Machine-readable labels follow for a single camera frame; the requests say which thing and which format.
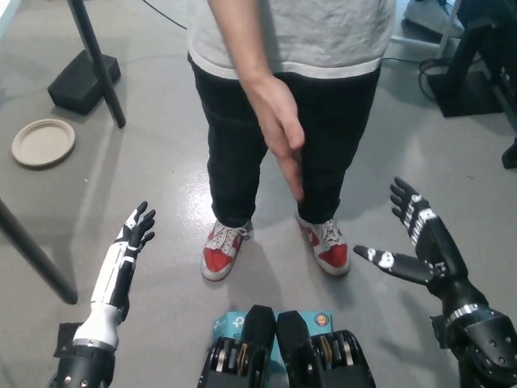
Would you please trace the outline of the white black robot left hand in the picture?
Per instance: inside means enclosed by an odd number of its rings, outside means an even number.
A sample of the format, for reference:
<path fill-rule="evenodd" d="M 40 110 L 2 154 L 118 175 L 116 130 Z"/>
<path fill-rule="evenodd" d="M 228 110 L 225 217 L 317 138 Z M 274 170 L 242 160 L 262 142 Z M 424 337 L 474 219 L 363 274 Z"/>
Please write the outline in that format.
<path fill-rule="evenodd" d="M 123 224 L 109 246 L 90 300 L 90 314 L 76 330 L 74 346 L 89 346 L 115 352 L 119 345 L 118 326 L 129 308 L 129 291 L 137 256 L 152 240 L 156 211 L 141 202 Z"/>

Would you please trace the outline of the person's bare right hand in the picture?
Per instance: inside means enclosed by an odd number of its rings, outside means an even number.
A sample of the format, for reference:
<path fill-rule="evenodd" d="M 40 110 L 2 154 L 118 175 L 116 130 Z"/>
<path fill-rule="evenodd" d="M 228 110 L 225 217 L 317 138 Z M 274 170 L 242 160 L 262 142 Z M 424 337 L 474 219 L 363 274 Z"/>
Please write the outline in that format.
<path fill-rule="evenodd" d="M 241 84 L 258 119 L 267 148 L 274 154 L 294 199 L 300 202 L 304 196 L 301 149 L 305 132 L 292 92 L 285 82 L 272 74 L 243 78 Z"/>

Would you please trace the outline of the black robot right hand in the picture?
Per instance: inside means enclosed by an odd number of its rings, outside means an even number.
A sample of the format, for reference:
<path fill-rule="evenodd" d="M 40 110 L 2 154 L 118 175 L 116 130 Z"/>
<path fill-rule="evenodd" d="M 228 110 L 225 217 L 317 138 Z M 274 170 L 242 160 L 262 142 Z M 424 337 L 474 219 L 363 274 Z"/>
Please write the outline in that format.
<path fill-rule="evenodd" d="M 489 303 L 469 280 L 469 271 L 454 239 L 430 203 L 405 180 L 390 185 L 392 212 L 404 227 L 415 255 L 356 245 L 353 251 L 382 272 L 423 285 L 442 303 L 449 322 L 484 310 Z"/>

